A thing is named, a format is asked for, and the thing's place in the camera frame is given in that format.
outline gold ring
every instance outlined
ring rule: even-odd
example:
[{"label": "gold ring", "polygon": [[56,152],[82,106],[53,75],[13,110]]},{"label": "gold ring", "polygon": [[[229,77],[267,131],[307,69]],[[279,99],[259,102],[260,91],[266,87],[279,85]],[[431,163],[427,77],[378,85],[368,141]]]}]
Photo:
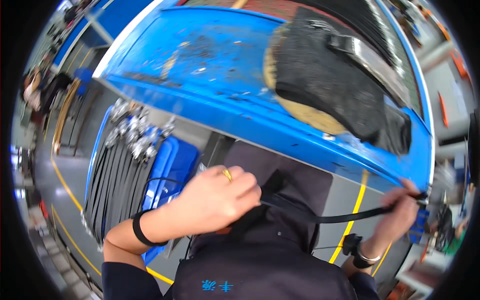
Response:
[{"label": "gold ring", "polygon": [[230,172],[227,169],[223,170],[223,175],[225,175],[228,178],[228,181],[232,182],[232,176],[230,175]]}]

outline gray floor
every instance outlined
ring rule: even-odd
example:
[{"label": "gray floor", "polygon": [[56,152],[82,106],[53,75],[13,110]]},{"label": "gray floor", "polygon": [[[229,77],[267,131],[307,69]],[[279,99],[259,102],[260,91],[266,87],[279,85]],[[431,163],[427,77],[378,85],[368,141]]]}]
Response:
[{"label": "gray floor", "polygon": [[[77,57],[73,60],[73,57],[67,60],[64,65],[68,68],[72,64],[69,73],[73,73],[75,66],[80,66],[82,61],[83,65],[94,67],[98,64],[102,53],[93,51],[72,51],[71,56],[74,56],[78,52]],[[51,141],[53,139],[53,132],[57,123],[57,112],[52,114],[52,119],[49,122],[49,127],[45,141],[43,136],[39,138],[36,149],[36,161],[35,161],[35,179],[36,185],[41,192],[41,195],[50,209],[51,205],[55,208],[58,217],[62,221],[65,229],[68,231],[69,236],[57,223],[57,230],[61,237],[66,241],[67,245],[72,251],[73,256],[82,265],[82,267],[92,276],[93,280],[102,287],[101,275],[87,262],[87,260],[101,272],[101,264],[103,261],[102,254],[97,250],[95,240],[90,237],[80,220],[80,210],[74,203],[71,195],[67,190],[71,192],[74,198],[81,205],[84,204],[86,175],[88,171],[88,165],[90,162],[90,155],[92,153],[93,145],[96,139],[96,135],[103,119],[106,109],[112,105],[118,98],[116,94],[109,91],[106,88],[98,85],[96,82],[92,82],[91,85],[96,88],[102,89],[102,96],[99,97],[92,106],[90,114],[86,119],[84,128],[84,134],[79,140],[79,151],[76,157],[71,156],[53,156],[52,159],[55,165],[58,167],[62,180],[58,176],[52,162],[50,161],[51,153]],[[150,114],[151,121],[154,121],[156,125],[162,125],[164,121],[168,119],[165,113],[159,111],[153,111]],[[204,139],[208,137],[209,132],[203,129],[195,129],[191,124],[181,121],[177,124],[176,132],[178,137],[189,140],[192,144],[196,145],[199,149],[204,147]],[[341,177],[334,176],[333,184],[330,188],[330,192],[327,198],[327,203],[324,210],[324,216],[334,216],[352,213],[355,206],[357,197],[359,195],[360,185],[351,181],[345,180]],[[378,192],[366,189],[363,197],[360,211],[375,208],[379,206],[379,198],[381,195]],[[357,233],[365,238],[368,238],[374,230],[379,217],[355,221],[350,233]],[[340,239],[345,231],[347,224],[323,224],[320,228],[320,242],[317,247],[336,246],[340,242]],[[183,258],[187,248],[188,241],[183,239],[180,244],[174,249],[171,256],[166,259],[162,255],[159,255],[154,259],[149,267],[155,272],[171,280],[175,279],[176,269],[180,258]],[[400,267],[403,259],[407,253],[408,244],[399,241],[392,245],[388,255],[385,257],[382,266],[378,269],[375,280],[377,285],[381,288],[382,284],[387,284],[395,275],[397,269]],[[322,249],[316,250],[314,256],[319,259],[329,261],[332,258],[335,249]],[[342,253],[335,259],[335,264],[341,265],[346,259]],[[156,278],[162,292],[167,291],[170,284]]]}]

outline blue workbench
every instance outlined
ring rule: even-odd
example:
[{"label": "blue workbench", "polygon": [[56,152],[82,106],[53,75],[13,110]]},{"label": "blue workbench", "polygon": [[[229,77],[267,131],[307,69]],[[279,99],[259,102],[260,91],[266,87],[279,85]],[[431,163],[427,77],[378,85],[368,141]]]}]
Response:
[{"label": "blue workbench", "polygon": [[332,139],[291,117],[274,100],[262,65],[272,31],[283,22],[227,8],[150,8],[119,35],[94,78],[136,101],[355,182],[368,170],[373,174],[368,186],[379,191],[398,185],[401,178],[427,190],[430,125],[412,110],[402,109],[412,120],[410,152],[395,156],[351,134]]}]

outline wire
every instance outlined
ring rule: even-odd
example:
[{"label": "wire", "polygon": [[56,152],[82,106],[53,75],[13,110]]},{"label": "wire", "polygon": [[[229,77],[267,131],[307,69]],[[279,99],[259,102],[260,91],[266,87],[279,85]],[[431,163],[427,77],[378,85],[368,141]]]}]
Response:
[{"label": "wire", "polygon": [[145,181],[144,190],[141,194],[143,198],[145,197],[145,193],[146,193],[148,183],[151,182],[151,181],[154,181],[154,180],[166,180],[166,181],[171,181],[171,182],[174,182],[174,183],[181,184],[181,185],[185,186],[185,183],[183,183],[181,181],[178,181],[178,180],[174,180],[174,179],[170,179],[170,178],[166,178],[166,177],[153,177],[153,178],[150,178],[149,180]]},{"label": "wire", "polygon": [[166,177],[153,177],[153,178],[150,178],[149,180],[147,180],[145,182],[145,185],[153,180],[166,180],[166,181],[171,181],[171,182],[174,182],[174,183],[178,183],[178,184],[181,184],[181,185],[185,185],[185,183],[181,182],[181,181],[178,181],[178,180],[174,180],[174,179],[170,179],[170,178],[166,178]]},{"label": "wire", "polygon": [[190,245],[192,244],[192,237],[193,237],[193,236],[191,236],[191,237],[188,237],[188,236],[187,236],[187,238],[189,239],[189,241],[188,241],[187,251],[185,251],[185,257],[184,257],[183,259],[187,259],[188,252],[189,252],[189,250],[190,250]]},{"label": "wire", "polygon": [[314,250],[318,250],[318,249],[330,249],[330,248],[342,248],[342,247],[339,247],[339,246],[329,246],[329,247],[314,248]]}]

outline black wrist strap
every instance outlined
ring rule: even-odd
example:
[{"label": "black wrist strap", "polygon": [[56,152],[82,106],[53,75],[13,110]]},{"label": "black wrist strap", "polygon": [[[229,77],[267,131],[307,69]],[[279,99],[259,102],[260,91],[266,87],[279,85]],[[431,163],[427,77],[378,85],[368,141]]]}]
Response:
[{"label": "black wrist strap", "polygon": [[133,216],[133,233],[135,234],[135,236],[140,242],[142,242],[143,244],[149,247],[165,246],[168,243],[168,241],[165,241],[163,243],[152,243],[145,237],[144,233],[142,232],[142,229],[140,228],[140,218],[143,216],[144,213],[147,213],[151,210],[154,210],[154,208],[141,211],[137,213],[135,216]]},{"label": "black wrist strap", "polygon": [[373,264],[369,264],[367,261],[363,260],[359,255],[353,256],[353,265],[357,269],[366,269],[368,267],[373,266]]}]

